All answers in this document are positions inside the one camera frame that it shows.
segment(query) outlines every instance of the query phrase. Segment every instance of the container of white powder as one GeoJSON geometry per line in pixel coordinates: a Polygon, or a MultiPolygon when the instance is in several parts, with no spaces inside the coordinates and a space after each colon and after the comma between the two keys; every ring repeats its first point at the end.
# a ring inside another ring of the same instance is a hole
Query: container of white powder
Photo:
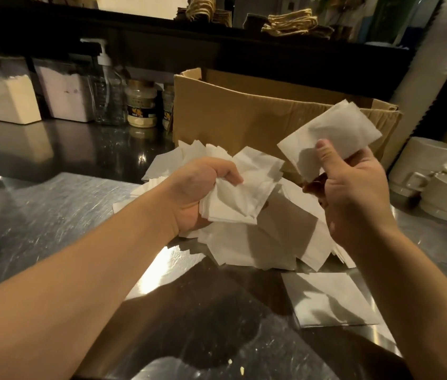
{"type": "Polygon", "coordinates": [[[0,121],[28,124],[39,120],[25,58],[0,56],[0,121]]]}
{"type": "Polygon", "coordinates": [[[74,63],[33,59],[51,116],[64,120],[93,120],[87,76],[74,63]]]}

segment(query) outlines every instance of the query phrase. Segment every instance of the cardboard box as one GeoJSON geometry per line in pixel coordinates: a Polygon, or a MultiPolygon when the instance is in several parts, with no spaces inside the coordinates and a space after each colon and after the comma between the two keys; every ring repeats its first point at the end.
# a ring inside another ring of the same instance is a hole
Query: cardboard box
{"type": "MultiPolygon", "coordinates": [[[[347,99],[382,132],[370,146],[380,158],[402,116],[396,105],[380,100],[200,68],[174,76],[174,90],[174,142],[200,140],[230,155],[251,146],[285,159],[276,146],[280,140],[347,99]]],[[[293,171],[289,165],[286,171],[293,171]]]]}

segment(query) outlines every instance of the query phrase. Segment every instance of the forearm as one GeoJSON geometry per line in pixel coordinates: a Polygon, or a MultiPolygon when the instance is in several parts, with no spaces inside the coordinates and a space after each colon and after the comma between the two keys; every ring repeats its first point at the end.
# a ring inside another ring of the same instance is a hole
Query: forearm
{"type": "Polygon", "coordinates": [[[348,249],[413,375],[447,379],[447,278],[399,230],[348,249]]]}
{"type": "Polygon", "coordinates": [[[0,284],[0,378],[72,376],[175,236],[162,205],[148,192],[75,244],[0,284]]]}

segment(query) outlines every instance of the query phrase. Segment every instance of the person's left hand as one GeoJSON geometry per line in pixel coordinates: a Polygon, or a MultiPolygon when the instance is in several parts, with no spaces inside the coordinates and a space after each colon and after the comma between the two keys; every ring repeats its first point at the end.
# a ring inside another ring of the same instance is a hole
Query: person's left hand
{"type": "Polygon", "coordinates": [[[232,161],[204,157],[182,166],[158,186],[174,214],[178,232],[209,225],[199,214],[199,201],[213,189],[217,177],[233,185],[243,182],[232,161]]]}

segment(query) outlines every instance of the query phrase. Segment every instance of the hand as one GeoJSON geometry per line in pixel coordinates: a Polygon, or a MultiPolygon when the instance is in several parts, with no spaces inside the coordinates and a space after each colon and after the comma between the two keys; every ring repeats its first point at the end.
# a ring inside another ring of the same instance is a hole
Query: hand
{"type": "Polygon", "coordinates": [[[329,140],[319,140],[316,147],[325,174],[303,191],[319,199],[333,239],[347,249],[369,231],[396,229],[387,178],[370,149],[344,161],[329,140]]]}
{"type": "Polygon", "coordinates": [[[232,161],[204,157],[182,166],[158,186],[174,214],[177,233],[210,224],[199,214],[199,201],[213,189],[217,177],[233,185],[243,182],[232,161]]]}

